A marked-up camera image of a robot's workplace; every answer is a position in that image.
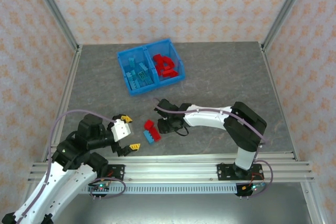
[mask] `blue lego brick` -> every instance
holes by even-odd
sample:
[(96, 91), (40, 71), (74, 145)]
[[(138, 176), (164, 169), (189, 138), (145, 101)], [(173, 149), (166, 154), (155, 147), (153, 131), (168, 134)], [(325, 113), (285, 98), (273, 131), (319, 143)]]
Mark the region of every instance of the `blue lego brick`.
[(146, 74), (144, 73), (144, 71), (139, 72), (139, 73), (138, 73), (138, 76), (140, 77), (140, 79), (141, 79), (142, 81), (144, 81), (144, 80), (146, 79)]
[(131, 75), (132, 75), (133, 80), (136, 80), (136, 74), (134, 70), (131, 71)]
[(144, 63), (139, 63), (139, 66), (142, 68), (142, 70), (146, 73), (146, 74), (148, 74), (148, 68), (145, 66), (145, 64)]
[(149, 76), (145, 78), (145, 82), (147, 85), (153, 84), (153, 81)]
[(127, 77), (128, 81), (133, 81), (131, 73), (127, 72), (126, 77)]
[(135, 59), (134, 58), (128, 58), (128, 61), (130, 63), (131, 68), (135, 68)]
[(135, 86), (136, 86), (137, 89), (140, 88), (140, 84), (139, 84), (138, 80), (135, 80), (135, 81), (134, 81), (134, 84), (135, 84)]
[(147, 141), (149, 142), (149, 144), (154, 144), (154, 138), (149, 133), (149, 131), (144, 131), (143, 134), (145, 135), (145, 137), (146, 137)]
[(135, 85), (134, 81), (129, 81), (129, 82), (130, 82), (130, 86), (132, 90), (137, 89), (137, 86)]

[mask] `aluminum frame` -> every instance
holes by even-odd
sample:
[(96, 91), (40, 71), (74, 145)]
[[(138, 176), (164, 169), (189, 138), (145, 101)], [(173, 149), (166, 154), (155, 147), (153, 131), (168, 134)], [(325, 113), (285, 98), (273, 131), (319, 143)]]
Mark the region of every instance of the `aluminum frame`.
[[(64, 90), (63, 90), (63, 95), (62, 95), (62, 98), (61, 98), (61, 101), (60, 101), (60, 104), (59, 104), (59, 107), (58, 107), (58, 112), (57, 112), (56, 118), (58, 118), (61, 114), (63, 114), (64, 112), (66, 112), (68, 110), (68, 105), (69, 105), (69, 101), (70, 101), (72, 86), (73, 86), (73, 82), (75, 81), (75, 76), (76, 76), (76, 72), (77, 72), (77, 67), (78, 67), (80, 55), (81, 55), (81, 52), (82, 52), (82, 47), (83, 47), (83, 45), (79, 45), (78, 50), (75, 51), (75, 54), (73, 56), (71, 67), (70, 67), (70, 70), (68, 72), (67, 82), (66, 82)], [(60, 142), (64, 121), (65, 121), (65, 117), (63, 117), (59, 121), (59, 123), (57, 124), (57, 126), (55, 128), (55, 133), (54, 133), (54, 135), (51, 139), (52, 144), (57, 145)], [(44, 149), (44, 152), (43, 152), (43, 155), (42, 155), (42, 158), (41, 158), (41, 162), (44, 162), (47, 159), (47, 155), (48, 155), (47, 147), (48, 147), (48, 145), (45, 146), (45, 149)]]
[(72, 34), (67, 22), (65, 21), (61, 11), (59, 10), (55, 0), (45, 0), (45, 1), (50, 11), (54, 15), (57, 23), (59, 24), (61, 30), (63, 31), (65, 37), (67, 38), (69, 44), (73, 47), (73, 49), (77, 49), (78, 43), (76, 42), (76, 39)]
[[(219, 181), (217, 164), (233, 164), (237, 154), (201, 154), (174, 156), (108, 157), (110, 164), (124, 164), (124, 181), (129, 184), (225, 184), (249, 181)], [(309, 162), (295, 160), (293, 153), (260, 153), (258, 158), (270, 163), (274, 182), (311, 182), (314, 174)], [(35, 163), (28, 181), (42, 179), (47, 163)], [(265, 181), (270, 180), (270, 170), (264, 165)]]
[(274, 94), (275, 94), (275, 97), (276, 97), (277, 102), (278, 102), (278, 106), (280, 108), (280, 112), (281, 112), (282, 118), (283, 118), (284, 123), (286, 125), (287, 133), (290, 136), (290, 140), (291, 140), (292, 145), (293, 145), (295, 159), (300, 160), (300, 158), (298, 156), (299, 149), (298, 149), (296, 143), (293, 141), (294, 137), (292, 136), (292, 134), (289, 131), (289, 127), (288, 127), (288, 124), (287, 124), (288, 118), (285, 115), (285, 113), (283, 112), (282, 105), (281, 105), (281, 102), (280, 102), (279, 93), (278, 93), (277, 87), (275, 85), (274, 78), (273, 78), (273, 75), (272, 75), (272, 72), (271, 72), (271, 69), (270, 69), (270, 66), (269, 66), (269, 62), (268, 62), (268, 59), (267, 59), (267, 54), (264, 51), (264, 49), (262, 48), (262, 45), (260, 45), (260, 51), (261, 51), (261, 54), (263, 56), (263, 59), (264, 59), (265, 65), (266, 65), (266, 69), (267, 69), (267, 72), (268, 72), (268, 75), (269, 75), (269, 79), (270, 79), (270, 81), (272, 83), (272, 87), (273, 87)]
[(262, 47), (265, 51), (270, 47), (272, 41), (274, 40), (276, 34), (280, 30), (280, 27), (282, 26), (282, 23), (285, 21), (289, 12), (291, 11), (291, 8), (293, 7), (295, 1), (296, 0), (285, 0), (279, 14), (277, 15), (264, 42), (262, 43)]

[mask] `patterned wall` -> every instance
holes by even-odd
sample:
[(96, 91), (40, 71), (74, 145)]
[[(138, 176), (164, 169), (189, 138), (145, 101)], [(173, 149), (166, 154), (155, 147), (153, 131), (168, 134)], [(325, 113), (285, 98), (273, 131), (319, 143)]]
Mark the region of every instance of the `patterned wall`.
[(285, 0), (56, 0), (81, 44), (263, 41)]
[(0, 219), (40, 161), (73, 50), (43, 0), (0, 0)]
[(297, 0), (267, 56), (300, 158), (313, 161), (335, 220), (336, 0)]

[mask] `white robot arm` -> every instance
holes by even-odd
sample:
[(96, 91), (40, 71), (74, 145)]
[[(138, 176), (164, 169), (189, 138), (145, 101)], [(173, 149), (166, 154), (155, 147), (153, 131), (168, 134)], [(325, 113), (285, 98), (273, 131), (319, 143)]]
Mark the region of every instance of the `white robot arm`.
[(265, 120), (242, 102), (236, 102), (234, 106), (224, 108), (207, 108), (189, 103), (183, 103), (177, 107), (168, 100), (162, 99), (154, 110), (163, 117), (157, 123), (161, 134), (177, 132), (182, 128), (193, 126), (209, 126), (226, 130), (238, 145), (234, 164), (238, 177), (243, 177), (250, 169), (260, 137), (234, 116), (242, 118), (245, 123), (255, 128), (259, 135), (264, 133), (267, 126)]

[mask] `lego brick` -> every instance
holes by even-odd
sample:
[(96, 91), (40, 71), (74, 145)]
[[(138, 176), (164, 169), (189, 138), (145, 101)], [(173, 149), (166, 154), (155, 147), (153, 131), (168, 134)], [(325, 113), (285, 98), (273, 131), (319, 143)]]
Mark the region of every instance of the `lego brick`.
[(174, 64), (174, 62), (172, 61), (171, 58), (169, 58), (167, 56), (163, 56), (162, 60), (163, 60), (164, 63), (168, 64), (170, 66), (170, 68), (175, 68), (175, 64)]
[(127, 72), (126, 77), (127, 77), (128, 81), (133, 81), (131, 73)]
[(158, 54), (158, 55), (154, 55), (153, 56), (153, 60), (157, 63), (157, 64), (163, 64), (163, 59), (162, 59), (162, 56), (161, 54)]
[(144, 125), (143, 127), (145, 128), (145, 130), (148, 130), (148, 131), (149, 131), (149, 129), (150, 129), (151, 127), (154, 127), (154, 122), (151, 121), (151, 120), (147, 120), (147, 121), (145, 122), (145, 125)]
[(172, 77), (176, 77), (176, 76), (178, 76), (178, 75), (179, 75), (179, 73), (176, 72), (176, 71), (173, 70), (173, 69), (165, 70), (165, 71), (162, 72), (162, 76), (163, 76), (163, 77), (170, 77), (170, 78), (172, 78)]
[(135, 81), (134, 81), (134, 84), (135, 84), (135, 86), (136, 86), (137, 89), (140, 88), (140, 84), (139, 84), (138, 80), (135, 80)]
[(145, 66), (145, 64), (144, 63), (139, 63), (139, 66), (142, 68), (142, 70), (146, 73), (146, 74), (148, 74), (148, 68)]
[(144, 71), (139, 72), (139, 73), (138, 73), (138, 76), (140, 77), (140, 79), (141, 79), (142, 81), (144, 81), (144, 80), (146, 79), (146, 74), (145, 74)]
[(149, 131), (144, 131), (143, 134), (145, 135), (147, 141), (149, 142), (149, 144), (154, 144), (154, 138), (151, 136), (151, 134), (149, 133)]
[(155, 141), (155, 142), (160, 141), (161, 136), (160, 136), (160, 134), (158, 133), (158, 131), (156, 130), (155, 126), (153, 126), (153, 127), (151, 127), (151, 128), (149, 129), (149, 133), (152, 135), (152, 137), (154, 138), (154, 141)]
[(134, 90), (134, 89), (137, 88), (136, 85), (135, 85), (135, 83), (134, 83), (134, 81), (130, 81), (130, 80), (129, 80), (129, 82), (130, 82), (130, 86), (131, 86), (131, 89), (132, 89), (132, 90)]
[(160, 66), (160, 65), (156, 65), (155, 68), (156, 68), (157, 74), (158, 74), (159, 76), (161, 76), (161, 75), (162, 75), (162, 70), (163, 70), (163, 69), (161, 68), (161, 66)]
[(128, 61), (130, 63), (130, 67), (135, 68), (135, 59), (134, 58), (128, 58)]
[(145, 78), (145, 82), (147, 85), (153, 84), (153, 81), (149, 76)]
[(131, 71), (131, 75), (132, 75), (133, 80), (135, 80), (136, 79), (136, 74), (135, 74), (134, 70)]

